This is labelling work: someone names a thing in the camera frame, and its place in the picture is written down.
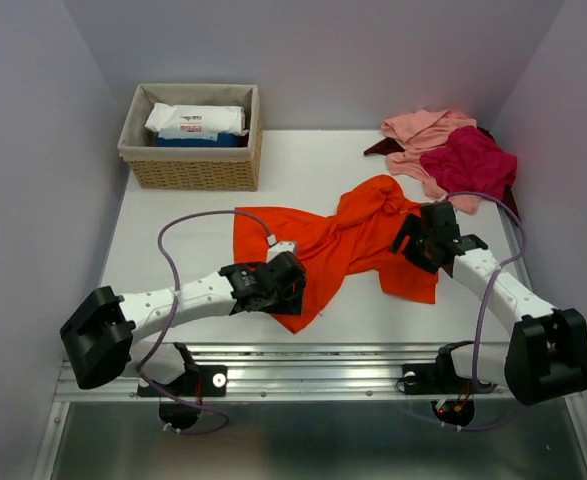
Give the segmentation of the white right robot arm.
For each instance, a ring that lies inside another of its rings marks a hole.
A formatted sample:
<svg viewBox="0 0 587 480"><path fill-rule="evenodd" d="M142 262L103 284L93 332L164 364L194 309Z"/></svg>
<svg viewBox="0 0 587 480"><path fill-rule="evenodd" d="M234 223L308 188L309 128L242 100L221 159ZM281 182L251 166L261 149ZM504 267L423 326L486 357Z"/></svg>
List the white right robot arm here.
<svg viewBox="0 0 587 480"><path fill-rule="evenodd" d="M429 274L445 272L479 299L478 328L492 314L510 335L505 346L484 347L475 337L441 347L431 363L404 365L405 393L444 395L467 387L478 394L503 387L531 406L587 390L585 318L535 295L484 241L462 234L450 202L408 214L390 250Z"/></svg>

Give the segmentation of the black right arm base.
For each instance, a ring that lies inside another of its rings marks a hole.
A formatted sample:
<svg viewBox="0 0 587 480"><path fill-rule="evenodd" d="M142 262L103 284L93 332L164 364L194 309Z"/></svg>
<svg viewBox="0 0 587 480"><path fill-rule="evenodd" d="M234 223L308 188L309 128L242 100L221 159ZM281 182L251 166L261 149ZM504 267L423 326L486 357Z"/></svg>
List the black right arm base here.
<svg viewBox="0 0 587 480"><path fill-rule="evenodd" d="M458 430L469 428L475 416L473 396L479 393L472 380L460 376L454 368L452 354L467 346L473 347L473 343L449 343L438 349L431 362L403 364L395 383L400 393L434 396L431 408L435 418Z"/></svg>

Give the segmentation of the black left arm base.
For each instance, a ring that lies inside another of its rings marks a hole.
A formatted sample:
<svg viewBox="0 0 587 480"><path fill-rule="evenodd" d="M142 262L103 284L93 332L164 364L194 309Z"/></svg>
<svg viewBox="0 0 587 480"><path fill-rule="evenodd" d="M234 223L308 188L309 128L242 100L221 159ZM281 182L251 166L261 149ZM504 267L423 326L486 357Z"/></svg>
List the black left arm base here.
<svg viewBox="0 0 587 480"><path fill-rule="evenodd" d="M137 395L159 400L158 418L165 431L184 436L206 435L230 423L226 413L204 404L206 398L223 398L227 384L226 366L200 365L168 385L158 384L158 388L140 380Z"/></svg>

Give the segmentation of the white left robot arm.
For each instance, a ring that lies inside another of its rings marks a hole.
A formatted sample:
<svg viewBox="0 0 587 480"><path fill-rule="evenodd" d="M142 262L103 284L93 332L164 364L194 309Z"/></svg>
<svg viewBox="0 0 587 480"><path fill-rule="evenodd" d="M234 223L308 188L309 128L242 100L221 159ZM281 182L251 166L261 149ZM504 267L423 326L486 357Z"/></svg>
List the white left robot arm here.
<svg viewBox="0 0 587 480"><path fill-rule="evenodd" d="M171 328L243 312L299 315L305 286L304 266L285 251L173 288L117 295L100 287L63 324L60 337L82 390L122 377L183 394L198 368L184 344L165 342Z"/></svg>

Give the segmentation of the orange t-shirt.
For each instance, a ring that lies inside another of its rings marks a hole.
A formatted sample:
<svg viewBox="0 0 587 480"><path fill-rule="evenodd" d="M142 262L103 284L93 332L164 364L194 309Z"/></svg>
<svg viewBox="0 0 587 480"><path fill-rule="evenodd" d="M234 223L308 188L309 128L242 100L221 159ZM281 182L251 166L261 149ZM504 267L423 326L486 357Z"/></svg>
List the orange t-shirt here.
<svg viewBox="0 0 587 480"><path fill-rule="evenodd" d="M297 243L306 268L302 314L275 314L297 334L329 304L348 275L378 273L381 291L412 302L436 302L438 276L412 265L390 247L407 214L419 204L409 200L389 175L372 177L343 194L330 216L286 207L242 206L269 227L279 241Z"/></svg>

